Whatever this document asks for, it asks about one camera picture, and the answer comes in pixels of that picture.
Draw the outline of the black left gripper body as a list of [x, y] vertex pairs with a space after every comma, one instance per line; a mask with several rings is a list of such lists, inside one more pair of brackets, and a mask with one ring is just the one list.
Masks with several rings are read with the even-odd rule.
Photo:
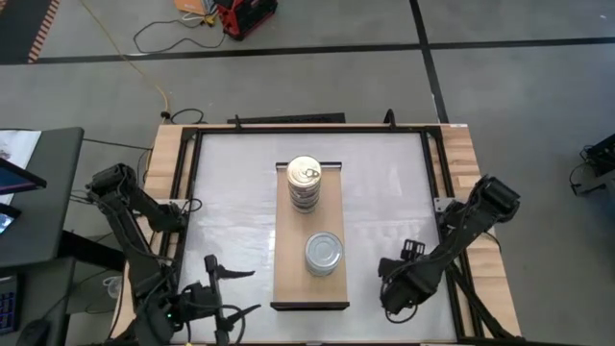
[[204, 258], [209, 284], [200, 282], [186, 286], [180, 295], [180, 321], [188, 325], [191, 321], [213, 317], [215, 321], [216, 346], [229, 346], [229, 326], [223, 314], [223, 303], [218, 284], [218, 264], [215, 255]]

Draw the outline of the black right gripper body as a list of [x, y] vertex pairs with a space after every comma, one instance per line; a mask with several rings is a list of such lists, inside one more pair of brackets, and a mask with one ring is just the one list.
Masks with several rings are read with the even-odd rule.
[[432, 282], [425, 274], [425, 261], [402, 261], [381, 258], [378, 275], [382, 280], [381, 305], [391, 314], [420, 305], [432, 295]]

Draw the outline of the silver can green white label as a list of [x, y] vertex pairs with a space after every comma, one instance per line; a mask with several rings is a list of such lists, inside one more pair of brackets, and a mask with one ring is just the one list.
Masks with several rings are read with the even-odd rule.
[[307, 270], [318, 277], [330, 275], [343, 259], [343, 245], [340, 239], [328, 232], [310, 236], [305, 246]]

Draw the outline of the wooden shelf black legs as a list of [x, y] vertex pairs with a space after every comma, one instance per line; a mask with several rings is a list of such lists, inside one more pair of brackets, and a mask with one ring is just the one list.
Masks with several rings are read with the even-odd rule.
[[[322, 163], [323, 179], [319, 201], [312, 213], [292, 208], [286, 164], [277, 165], [276, 235], [272, 309], [344, 310], [350, 306], [342, 204], [342, 163]], [[328, 276], [313, 276], [305, 262], [305, 246], [310, 236], [328, 232], [343, 245], [343, 259]]]

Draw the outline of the clear plastic cup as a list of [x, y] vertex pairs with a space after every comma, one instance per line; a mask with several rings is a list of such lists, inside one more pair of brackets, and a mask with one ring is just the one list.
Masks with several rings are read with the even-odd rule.
[[103, 287], [106, 289], [108, 295], [112, 299], [117, 299], [121, 295], [120, 290], [122, 288], [122, 284], [123, 284], [122, 276], [107, 277], [106, 279], [102, 281]]

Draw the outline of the black desk base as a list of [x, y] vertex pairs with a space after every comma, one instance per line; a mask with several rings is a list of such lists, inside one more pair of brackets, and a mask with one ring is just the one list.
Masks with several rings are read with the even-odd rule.
[[58, 247], [59, 258], [75, 260], [121, 272], [125, 266], [124, 254], [96, 241], [63, 231]]

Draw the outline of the black flat panel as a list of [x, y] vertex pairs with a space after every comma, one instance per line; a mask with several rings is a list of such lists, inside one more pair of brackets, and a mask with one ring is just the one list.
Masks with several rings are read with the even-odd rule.
[[313, 113], [297, 115], [276, 115], [264, 117], [239, 117], [227, 120], [228, 124], [295, 124], [295, 123], [345, 123], [344, 112]]

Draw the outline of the grey desk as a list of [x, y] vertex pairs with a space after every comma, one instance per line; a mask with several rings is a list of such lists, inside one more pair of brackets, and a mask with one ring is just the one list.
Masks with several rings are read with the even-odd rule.
[[0, 278], [17, 276], [18, 329], [0, 334], [0, 346], [17, 346], [28, 323], [49, 322], [46, 346], [62, 346], [76, 260], [61, 257], [64, 221], [84, 137], [81, 128], [41, 133], [27, 170], [45, 189], [20, 192], [12, 205], [22, 214], [0, 234]]

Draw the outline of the black computer mouse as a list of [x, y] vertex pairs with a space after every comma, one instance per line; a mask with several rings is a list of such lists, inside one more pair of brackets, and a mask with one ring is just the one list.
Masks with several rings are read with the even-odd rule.
[[17, 339], [16, 346], [46, 346], [50, 322], [44, 319], [28, 323]]

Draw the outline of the black keyboard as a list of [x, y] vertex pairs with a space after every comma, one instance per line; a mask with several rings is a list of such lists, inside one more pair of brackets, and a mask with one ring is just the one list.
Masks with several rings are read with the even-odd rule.
[[0, 335], [18, 328], [21, 280], [18, 274], [0, 277]]

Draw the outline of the small dark tablet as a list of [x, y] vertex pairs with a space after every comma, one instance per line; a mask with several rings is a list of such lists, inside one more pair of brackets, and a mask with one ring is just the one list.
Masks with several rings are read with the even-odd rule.
[[21, 211], [10, 205], [0, 203], [0, 235], [21, 215]]

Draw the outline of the blue screen monitor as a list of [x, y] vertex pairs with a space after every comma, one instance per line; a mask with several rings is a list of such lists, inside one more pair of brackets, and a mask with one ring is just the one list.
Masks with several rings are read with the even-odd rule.
[[47, 182], [39, 176], [0, 158], [0, 195], [43, 189]]

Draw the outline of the white paper sheet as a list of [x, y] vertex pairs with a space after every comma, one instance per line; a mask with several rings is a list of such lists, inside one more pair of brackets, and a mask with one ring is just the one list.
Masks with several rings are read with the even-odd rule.
[[[0, 130], [0, 158], [27, 170], [40, 136], [37, 131]], [[9, 205], [14, 194], [0, 195], [0, 203]]]

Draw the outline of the orange box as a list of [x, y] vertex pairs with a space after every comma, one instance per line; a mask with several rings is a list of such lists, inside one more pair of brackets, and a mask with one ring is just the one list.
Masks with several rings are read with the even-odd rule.
[[217, 12], [213, 0], [173, 0], [175, 7], [181, 12], [198, 15], [211, 15]]

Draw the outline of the black mat orange striped edge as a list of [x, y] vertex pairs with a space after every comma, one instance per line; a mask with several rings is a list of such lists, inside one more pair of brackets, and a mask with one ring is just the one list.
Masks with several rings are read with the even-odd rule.
[[61, 0], [0, 0], [0, 65], [35, 63]]

